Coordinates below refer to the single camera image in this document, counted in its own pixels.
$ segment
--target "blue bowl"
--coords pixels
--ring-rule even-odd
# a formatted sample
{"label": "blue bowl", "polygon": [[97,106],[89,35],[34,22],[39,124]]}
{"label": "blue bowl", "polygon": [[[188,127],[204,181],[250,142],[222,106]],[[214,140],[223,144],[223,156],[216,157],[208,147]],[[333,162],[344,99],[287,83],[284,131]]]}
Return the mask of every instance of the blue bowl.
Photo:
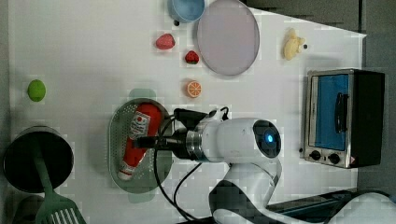
{"label": "blue bowl", "polygon": [[205,0],[169,0],[169,13],[175,21],[188,23],[201,18]]}

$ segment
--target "oven window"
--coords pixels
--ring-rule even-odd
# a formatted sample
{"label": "oven window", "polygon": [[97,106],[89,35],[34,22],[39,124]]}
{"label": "oven window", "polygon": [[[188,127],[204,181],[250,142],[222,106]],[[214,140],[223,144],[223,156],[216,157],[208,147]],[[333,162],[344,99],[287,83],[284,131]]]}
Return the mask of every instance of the oven window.
{"label": "oven window", "polygon": [[348,75],[318,77],[315,147],[346,149],[347,95]]}

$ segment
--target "purple plate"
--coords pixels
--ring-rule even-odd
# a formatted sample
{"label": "purple plate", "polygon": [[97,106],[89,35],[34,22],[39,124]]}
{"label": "purple plate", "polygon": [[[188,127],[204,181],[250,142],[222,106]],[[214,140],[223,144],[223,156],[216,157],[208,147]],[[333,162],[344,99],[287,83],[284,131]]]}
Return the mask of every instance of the purple plate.
{"label": "purple plate", "polygon": [[248,70],[260,46],[256,19],[250,9],[237,0],[212,3],[199,21],[197,39],[206,65],[227,76]]}

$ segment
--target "black pot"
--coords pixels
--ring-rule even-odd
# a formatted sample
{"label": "black pot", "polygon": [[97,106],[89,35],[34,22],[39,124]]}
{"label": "black pot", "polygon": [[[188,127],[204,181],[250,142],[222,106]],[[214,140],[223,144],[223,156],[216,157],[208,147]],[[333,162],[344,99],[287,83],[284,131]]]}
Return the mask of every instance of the black pot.
{"label": "black pot", "polygon": [[69,177],[74,157],[69,144],[49,127],[29,128],[11,143],[4,157],[4,174],[17,189],[29,193],[44,192],[35,168],[34,154],[29,147],[31,138],[37,139],[49,172],[49,180],[56,189]]}

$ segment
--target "yellow toy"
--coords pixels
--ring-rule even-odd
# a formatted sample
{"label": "yellow toy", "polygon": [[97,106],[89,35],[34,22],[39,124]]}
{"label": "yellow toy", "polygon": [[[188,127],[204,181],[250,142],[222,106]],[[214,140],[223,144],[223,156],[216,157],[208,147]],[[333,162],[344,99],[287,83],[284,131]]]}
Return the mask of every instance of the yellow toy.
{"label": "yellow toy", "polygon": [[294,58],[294,56],[296,56],[297,53],[300,53],[300,46],[304,42],[305,39],[298,37],[296,31],[291,29],[289,31],[289,40],[286,42],[285,48],[283,49],[286,60],[290,61],[292,58]]}

